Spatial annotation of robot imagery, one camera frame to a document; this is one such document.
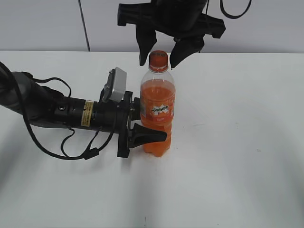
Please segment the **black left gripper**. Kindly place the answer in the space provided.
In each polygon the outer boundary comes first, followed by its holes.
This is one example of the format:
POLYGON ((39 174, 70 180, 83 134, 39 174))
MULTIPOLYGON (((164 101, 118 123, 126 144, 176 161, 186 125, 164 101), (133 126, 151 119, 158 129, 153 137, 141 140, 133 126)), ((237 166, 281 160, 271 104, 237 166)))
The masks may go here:
POLYGON ((126 91, 123 100, 117 105, 117 123, 119 127, 117 157, 119 158, 128 158, 130 153, 129 148, 132 149, 148 143, 164 142, 167 139, 166 132, 149 129, 136 123, 133 129, 131 129, 129 136, 129 122, 141 119, 140 98, 135 97, 134 100, 132 98, 133 92, 126 91))

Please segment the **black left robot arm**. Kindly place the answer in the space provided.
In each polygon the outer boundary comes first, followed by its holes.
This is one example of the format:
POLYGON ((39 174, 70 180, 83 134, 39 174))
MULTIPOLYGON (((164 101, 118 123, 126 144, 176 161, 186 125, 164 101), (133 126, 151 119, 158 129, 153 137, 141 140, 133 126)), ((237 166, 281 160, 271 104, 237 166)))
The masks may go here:
POLYGON ((0 66, 0 104, 23 116, 36 146, 40 146, 32 126, 92 130, 118 134, 117 155, 127 158, 131 148, 163 142, 164 130, 153 130, 136 123, 140 119, 140 99, 126 90, 127 73, 116 67, 109 73, 99 101, 65 96, 46 86, 28 72, 11 72, 0 66))

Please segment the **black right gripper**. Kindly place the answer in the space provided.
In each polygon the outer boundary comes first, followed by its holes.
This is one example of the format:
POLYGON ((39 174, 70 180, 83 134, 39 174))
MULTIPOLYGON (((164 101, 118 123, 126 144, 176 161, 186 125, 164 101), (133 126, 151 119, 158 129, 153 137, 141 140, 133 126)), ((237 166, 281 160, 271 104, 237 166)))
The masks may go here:
POLYGON ((119 4, 117 25, 136 26, 140 66, 145 65, 157 42, 157 31, 179 39, 170 55, 171 68, 175 68, 184 59, 202 50, 204 35, 221 38, 226 30, 223 20, 202 13, 206 5, 206 0, 152 0, 119 4))

